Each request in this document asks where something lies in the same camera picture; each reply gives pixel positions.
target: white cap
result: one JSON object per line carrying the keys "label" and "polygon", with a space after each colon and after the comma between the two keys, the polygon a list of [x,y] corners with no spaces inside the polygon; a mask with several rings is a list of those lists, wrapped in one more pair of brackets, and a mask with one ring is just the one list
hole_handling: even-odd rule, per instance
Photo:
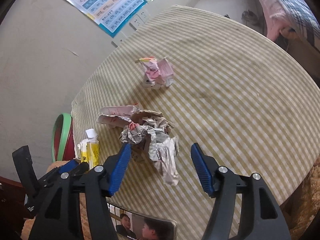
{"label": "white cap", "polygon": [[85,133],[89,139],[97,138],[98,136],[97,132],[93,128],[85,130]]}

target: plaid blanket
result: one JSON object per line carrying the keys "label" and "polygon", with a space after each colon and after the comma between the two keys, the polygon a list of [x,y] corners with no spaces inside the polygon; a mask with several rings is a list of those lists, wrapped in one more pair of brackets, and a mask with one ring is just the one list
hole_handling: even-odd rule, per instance
{"label": "plaid blanket", "polygon": [[320,26],[304,0],[278,0],[287,13],[292,28],[320,53]]}

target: crumpled paper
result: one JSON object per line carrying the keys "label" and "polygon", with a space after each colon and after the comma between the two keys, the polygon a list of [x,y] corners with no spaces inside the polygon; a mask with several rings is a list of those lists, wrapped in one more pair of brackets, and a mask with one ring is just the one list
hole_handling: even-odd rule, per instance
{"label": "crumpled paper", "polygon": [[174,158],[179,147],[178,137],[170,138],[168,135],[171,125],[164,117],[150,114],[141,117],[138,121],[124,127],[120,141],[136,145],[137,149],[147,152],[164,182],[176,186],[179,182],[179,174]]}
{"label": "crumpled paper", "polygon": [[173,83],[173,65],[167,57],[158,61],[154,57],[139,58],[136,63],[140,63],[145,71],[143,87],[158,89],[162,86],[169,87]]}

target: man on screen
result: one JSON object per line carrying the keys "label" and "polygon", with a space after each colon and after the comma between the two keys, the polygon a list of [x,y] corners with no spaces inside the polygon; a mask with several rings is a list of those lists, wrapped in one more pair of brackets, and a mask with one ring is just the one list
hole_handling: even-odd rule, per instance
{"label": "man on screen", "polygon": [[130,230],[131,222],[128,215],[121,213],[121,225],[116,225],[117,233],[121,234],[122,236],[127,236],[129,239],[137,239],[136,234]]}
{"label": "man on screen", "polygon": [[170,227],[166,222],[157,221],[151,218],[144,219],[142,236],[148,240],[168,240]]}

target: tablecloth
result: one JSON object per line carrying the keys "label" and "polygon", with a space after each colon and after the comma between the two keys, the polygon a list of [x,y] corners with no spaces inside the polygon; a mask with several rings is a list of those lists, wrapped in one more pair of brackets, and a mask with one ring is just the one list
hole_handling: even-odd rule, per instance
{"label": "tablecloth", "polygon": [[[135,60],[168,57],[169,88],[142,88]],[[75,144],[99,134],[100,162],[120,149],[121,128],[96,122],[103,106],[141,103],[163,112],[179,136],[177,186],[163,183],[152,163],[130,161],[109,202],[178,222],[177,239],[200,239],[214,200],[202,190],[190,158],[199,143],[237,174],[258,172],[281,204],[319,155],[320,90],[284,50],[254,30],[199,9],[173,6],[127,38],[97,68],[72,102]],[[231,235],[240,218],[237,197]]]}

